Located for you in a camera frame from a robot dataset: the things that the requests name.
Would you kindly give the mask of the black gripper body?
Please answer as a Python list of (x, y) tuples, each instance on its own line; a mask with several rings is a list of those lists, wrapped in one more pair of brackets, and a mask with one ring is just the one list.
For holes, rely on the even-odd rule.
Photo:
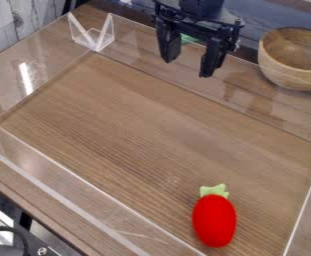
[(238, 42), (244, 20), (225, 8), (225, 0), (154, 0), (156, 15), (169, 22), (188, 27), (186, 34), (206, 32)]

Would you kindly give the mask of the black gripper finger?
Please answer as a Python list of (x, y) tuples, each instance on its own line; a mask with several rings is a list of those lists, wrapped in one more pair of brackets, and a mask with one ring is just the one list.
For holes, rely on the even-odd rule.
[(220, 38), (212, 38), (208, 41), (206, 53), (201, 60), (201, 71), (200, 76), (204, 78), (212, 77), (214, 71), (222, 66), (228, 48), (225, 42)]
[(157, 21), (157, 37), (161, 56), (166, 63), (174, 61), (181, 54), (182, 37), (173, 23)]

